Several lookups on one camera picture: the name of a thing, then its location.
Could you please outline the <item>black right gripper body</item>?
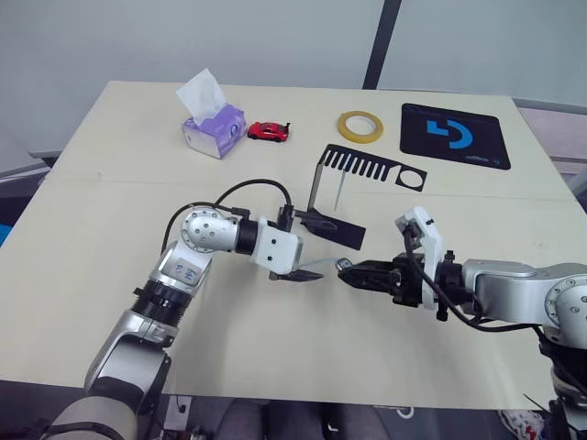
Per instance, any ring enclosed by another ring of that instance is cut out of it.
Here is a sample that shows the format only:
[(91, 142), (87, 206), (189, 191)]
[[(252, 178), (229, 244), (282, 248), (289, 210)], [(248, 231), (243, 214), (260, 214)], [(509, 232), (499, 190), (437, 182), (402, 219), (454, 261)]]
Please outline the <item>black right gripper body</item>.
[(422, 277), (406, 253), (395, 257), (390, 272), (393, 303), (417, 308), (422, 301)]

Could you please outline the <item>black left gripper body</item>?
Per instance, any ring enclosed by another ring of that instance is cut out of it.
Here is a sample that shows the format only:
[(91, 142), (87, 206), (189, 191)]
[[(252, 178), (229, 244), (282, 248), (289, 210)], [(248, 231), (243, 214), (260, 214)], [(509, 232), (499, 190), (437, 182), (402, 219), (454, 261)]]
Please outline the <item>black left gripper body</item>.
[(288, 270), (278, 273), (271, 270), (269, 279), (272, 281), (304, 282), (305, 271), (300, 268), (299, 261), (303, 250), (303, 239), (291, 232), (294, 223), (295, 210), (292, 205), (285, 205), (279, 212), (275, 228), (287, 234), (286, 243), (280, 244), (275, 238), (271, 244), (278, 248), (279, 254), (285, 256)]

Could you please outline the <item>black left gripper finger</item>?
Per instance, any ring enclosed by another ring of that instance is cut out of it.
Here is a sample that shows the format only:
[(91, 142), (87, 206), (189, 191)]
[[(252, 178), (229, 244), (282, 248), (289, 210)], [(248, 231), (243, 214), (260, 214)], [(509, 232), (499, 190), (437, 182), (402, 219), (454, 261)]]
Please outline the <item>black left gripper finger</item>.
[(304, 216), (301, 217), (301, 224), (308, 230), (337, 230), (336, 224), (322, 216)]
[(291, 282), (309, 282), (309, 281), (317, 281), (324, 277), (323, 274), (305, 270), (305, 269), (297, 269), (291, 271), (288, 274), (283, 274), (280, 276), (281, 281), (291, 281)]

